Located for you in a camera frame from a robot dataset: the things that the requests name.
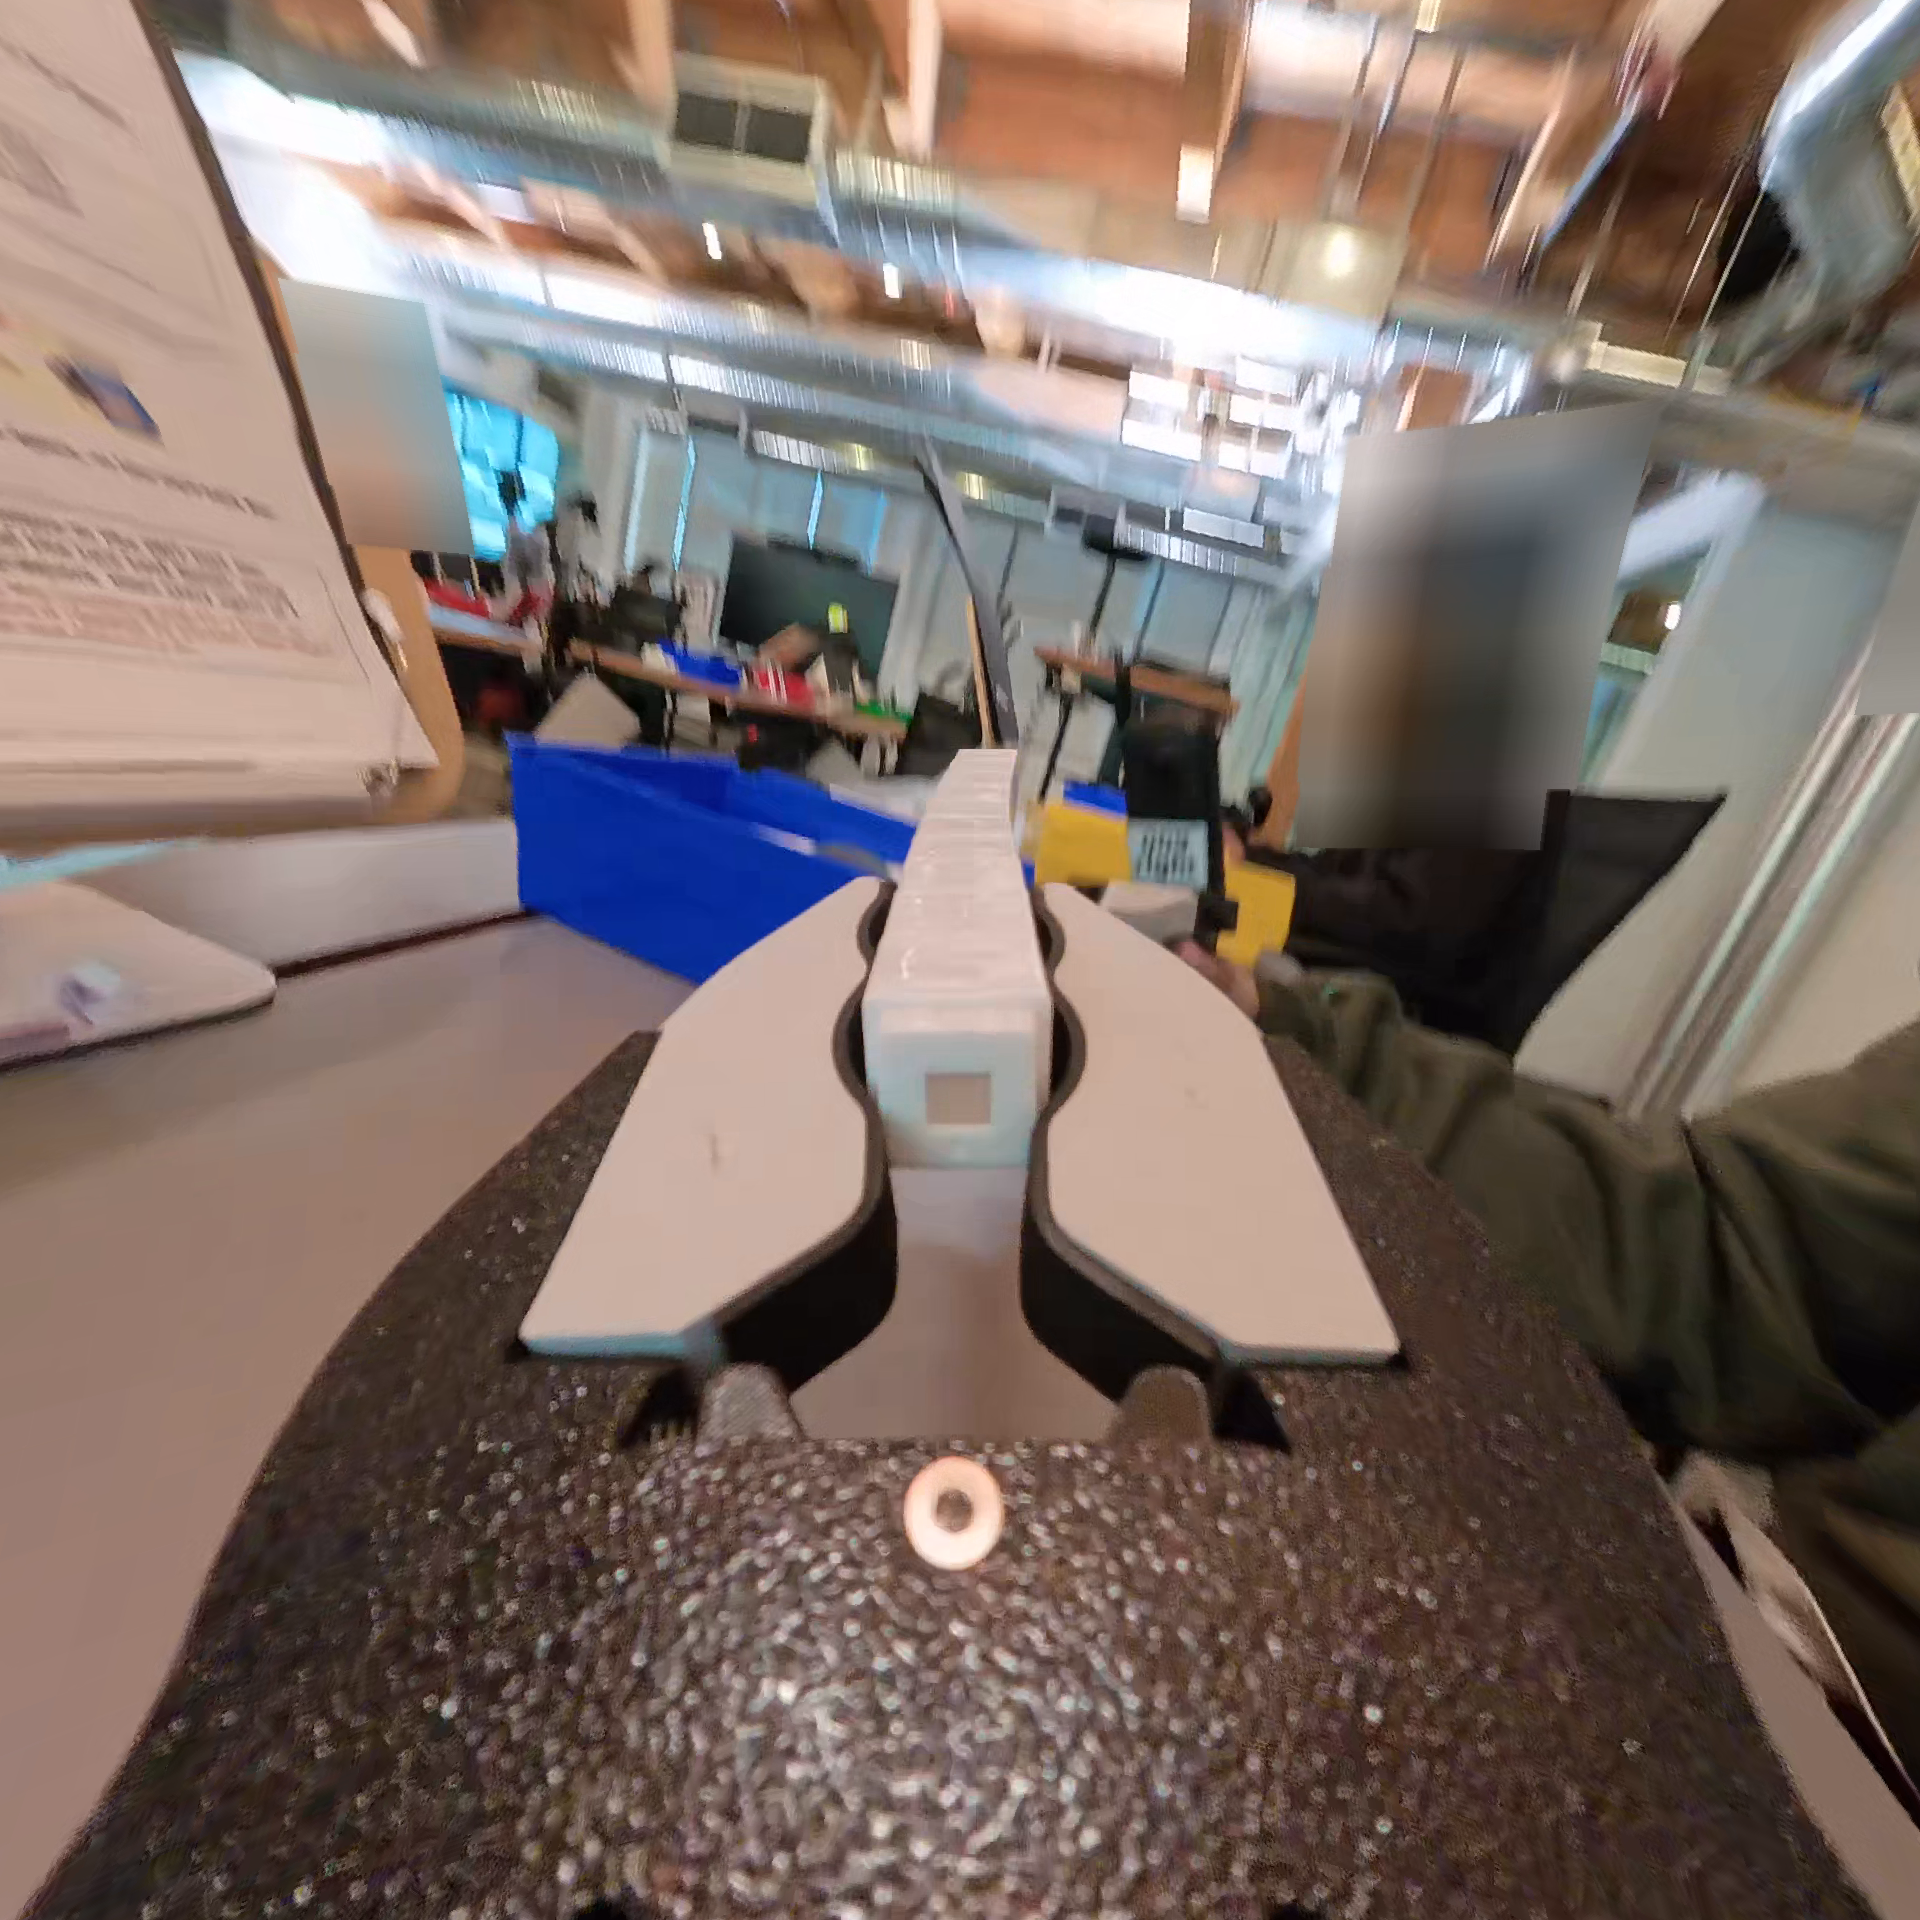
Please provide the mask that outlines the white segmented foam bar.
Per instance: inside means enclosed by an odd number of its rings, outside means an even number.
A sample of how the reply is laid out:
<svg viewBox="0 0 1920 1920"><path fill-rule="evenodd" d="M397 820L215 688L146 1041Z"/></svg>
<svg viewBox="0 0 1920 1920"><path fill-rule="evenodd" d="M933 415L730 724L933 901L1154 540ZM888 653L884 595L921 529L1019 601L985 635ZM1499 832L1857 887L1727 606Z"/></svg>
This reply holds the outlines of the white segmented foam bar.
<svg viewBox="0 0 1920 1920"><path fill-rule="evenodd" d="M1017 754L969 749L932 789L859 1005L894 1171L1027 1164L1054 1006L1016 835Z"/></svg>

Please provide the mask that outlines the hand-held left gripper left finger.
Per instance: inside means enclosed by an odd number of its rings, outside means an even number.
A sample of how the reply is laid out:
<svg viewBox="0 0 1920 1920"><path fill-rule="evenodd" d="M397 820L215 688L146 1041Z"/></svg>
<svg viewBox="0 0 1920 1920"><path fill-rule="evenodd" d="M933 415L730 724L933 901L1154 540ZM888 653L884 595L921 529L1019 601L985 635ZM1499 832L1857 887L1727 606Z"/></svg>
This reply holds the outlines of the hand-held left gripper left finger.
<svg viewBox="0 0 1920 1920"><path fill-rule="evenodd" d="M855 1059L891 887L855 876L660 1026L517 1344L801 1388L897 1290L884 1127Z"/></svg>

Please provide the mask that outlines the wooden clipboard stand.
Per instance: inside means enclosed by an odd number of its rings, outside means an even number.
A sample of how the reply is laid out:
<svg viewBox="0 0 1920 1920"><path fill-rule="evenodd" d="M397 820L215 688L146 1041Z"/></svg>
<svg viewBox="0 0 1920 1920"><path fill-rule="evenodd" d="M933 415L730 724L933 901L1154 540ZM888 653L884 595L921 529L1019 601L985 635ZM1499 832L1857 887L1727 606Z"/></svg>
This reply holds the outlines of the wooden clipboard stand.
<svg viewBox="0 0 1920 1920"><path fill-rule="evenodd" d="M995 593L972 540L961 495L954 488L932 438L914 441L914 466L947 540L951 563L965 593L972 694L980 745L1014 753L1019 746L1019 717L1005 654Z"/></svg>

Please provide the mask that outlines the black office chair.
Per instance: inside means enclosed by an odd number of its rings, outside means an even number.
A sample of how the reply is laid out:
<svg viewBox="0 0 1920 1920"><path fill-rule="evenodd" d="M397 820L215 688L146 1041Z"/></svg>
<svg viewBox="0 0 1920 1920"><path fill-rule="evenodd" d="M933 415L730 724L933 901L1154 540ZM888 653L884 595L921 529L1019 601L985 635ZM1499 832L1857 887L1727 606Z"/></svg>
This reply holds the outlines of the black office chair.
<svg viewBox="0 0 1920 1920"><path fill-rule="evenodd" d="M1726 790L1554 799L1554 839L1542 914L1509 991L1502 1047L1518 1055L1549 1003L1691 853L1716 823Z"/></svg>

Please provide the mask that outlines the long wooden desk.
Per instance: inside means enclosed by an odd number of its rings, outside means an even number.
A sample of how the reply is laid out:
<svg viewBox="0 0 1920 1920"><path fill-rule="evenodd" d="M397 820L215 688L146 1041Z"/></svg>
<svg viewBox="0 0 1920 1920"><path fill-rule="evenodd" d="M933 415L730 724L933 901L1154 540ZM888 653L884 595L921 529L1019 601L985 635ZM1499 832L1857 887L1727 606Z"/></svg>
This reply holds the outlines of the long wooden desk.
<svg viewBox="0 0 1920 1920"><path fill-rule="evenodd" d="M888 749L903 745L907 734L907 721L896 712L877 712L832 700L820 704L813 696L794 700L778 691L755 684L751 678L733 678L730 684L719 684L697 674L681 672L669 662L661 665L660 661L586 641L571 641L565 654L571 665L590 668L601 676L655 686L671 699L699 700L739 714L815 727L855 741L873 741Z"/></svg>

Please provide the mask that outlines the printed instruction sheet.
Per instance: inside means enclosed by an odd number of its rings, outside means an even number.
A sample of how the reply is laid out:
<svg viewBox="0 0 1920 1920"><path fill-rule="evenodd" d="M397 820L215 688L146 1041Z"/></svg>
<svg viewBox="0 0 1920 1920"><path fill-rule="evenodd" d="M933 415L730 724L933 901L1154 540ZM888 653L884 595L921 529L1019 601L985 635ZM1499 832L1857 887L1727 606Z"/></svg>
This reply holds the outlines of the printed instruction sheet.
<svg viewBox="0 0 1920 1920"><path fill-rule="evenodd" d="M357 813L437 764L140 5L2 9L9 832Z"/></svg>

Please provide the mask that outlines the large black screen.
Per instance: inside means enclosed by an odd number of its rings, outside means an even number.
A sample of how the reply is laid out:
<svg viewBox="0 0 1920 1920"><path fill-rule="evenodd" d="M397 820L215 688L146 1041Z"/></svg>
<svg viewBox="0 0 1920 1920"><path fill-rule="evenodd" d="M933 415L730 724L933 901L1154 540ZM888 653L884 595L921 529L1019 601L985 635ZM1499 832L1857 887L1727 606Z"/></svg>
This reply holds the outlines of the large black screen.
<svg viewBox="0 0 1920 1920"><path fill-rule="evenodd" d="M899 584L864 570L852 556L790 540L733 538L716 617L719 641L760 649L790 626L852 641L870 672L880 670Z"/></svg>

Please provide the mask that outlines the person's right hand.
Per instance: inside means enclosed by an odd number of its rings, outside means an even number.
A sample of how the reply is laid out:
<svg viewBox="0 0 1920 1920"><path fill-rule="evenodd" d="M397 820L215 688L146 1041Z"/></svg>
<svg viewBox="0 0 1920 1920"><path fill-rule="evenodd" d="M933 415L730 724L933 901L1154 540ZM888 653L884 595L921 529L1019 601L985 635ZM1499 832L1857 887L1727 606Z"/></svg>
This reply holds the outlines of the person's right hand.
<svg viewBox="0 0 1920 1920"><path fill-rule="evenodd" d="M1250 1023L1260 1023L1262 993L1252 968L1222 958L1196 938L1176 943L1172 952Z"/></svg>

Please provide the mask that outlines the yellow storage bin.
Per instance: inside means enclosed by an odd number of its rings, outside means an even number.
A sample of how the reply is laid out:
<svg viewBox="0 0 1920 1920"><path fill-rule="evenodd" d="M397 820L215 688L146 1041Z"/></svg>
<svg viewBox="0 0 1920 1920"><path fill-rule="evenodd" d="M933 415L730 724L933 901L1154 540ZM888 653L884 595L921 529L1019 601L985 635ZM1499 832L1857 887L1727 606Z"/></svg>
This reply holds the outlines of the yellow storage bin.
<svg viewBox="0 0 1920 1920"><path fill-rule="evenodd" d="M1156 943L1194 940L1252 966L1286 948L1295 879L1220 850L1198 820L1137 820L1124 810L1045 803L1025 830L1038 885L1061 885L1106 907Z"/></svg>

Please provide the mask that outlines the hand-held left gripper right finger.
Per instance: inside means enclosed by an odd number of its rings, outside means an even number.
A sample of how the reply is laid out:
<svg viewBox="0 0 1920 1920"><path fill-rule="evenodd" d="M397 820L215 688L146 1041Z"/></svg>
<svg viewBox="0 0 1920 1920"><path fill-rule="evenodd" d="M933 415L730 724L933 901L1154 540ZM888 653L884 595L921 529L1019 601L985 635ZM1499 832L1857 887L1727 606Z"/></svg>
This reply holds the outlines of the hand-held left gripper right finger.
<svg viewBox="0 0 1920 1920"><path fill-rule="evenodd" d="M1056 1084L1033 1124L1021 1314L1101 1395L1176 1368L1389 1367L1380 1289L1265 1039L1184 958L1063 882L1036 896Z"/></svg>

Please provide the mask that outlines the wooden standing desk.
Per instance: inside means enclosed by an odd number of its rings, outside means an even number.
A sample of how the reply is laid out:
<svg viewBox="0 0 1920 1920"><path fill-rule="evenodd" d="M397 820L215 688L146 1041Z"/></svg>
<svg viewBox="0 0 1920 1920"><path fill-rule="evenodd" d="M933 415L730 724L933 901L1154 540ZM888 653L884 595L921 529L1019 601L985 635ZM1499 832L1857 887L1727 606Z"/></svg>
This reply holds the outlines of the wooden standing desk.
<svg viewBox="0 0 1920 1920"><path fill-rule="evenodd" d="M1085 692L1108 700L1108 707L1116 712L1116 724L1122 724L1133 707L1146 700L1196 717L1217 738L1237 714L1237 700L1228 682L1194 676L1177 668L1045 644L1033 649L1031 658L1039 670L1039 686L1056 709L1044 770L1031 790L1038 800L1045 799L1054 786L1072 729L1074 707Z"/></svg>

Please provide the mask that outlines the person's right forearm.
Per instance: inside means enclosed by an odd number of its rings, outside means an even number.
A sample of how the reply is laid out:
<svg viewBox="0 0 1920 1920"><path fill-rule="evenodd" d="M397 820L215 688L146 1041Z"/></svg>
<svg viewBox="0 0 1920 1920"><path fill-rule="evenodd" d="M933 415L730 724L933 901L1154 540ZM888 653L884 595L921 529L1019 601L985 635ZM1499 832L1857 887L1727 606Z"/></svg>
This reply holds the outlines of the person's right forearm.
<svg viewBox="0 0 1920 1920"><path fill-rule="evenodd" d="M1370 974L1256 987L1298 1047L1452 1191L1637 1432L1849 1464L1916 1503L1918 1031L1701 1117L1628 1121L1415 1024Z"/></svg>

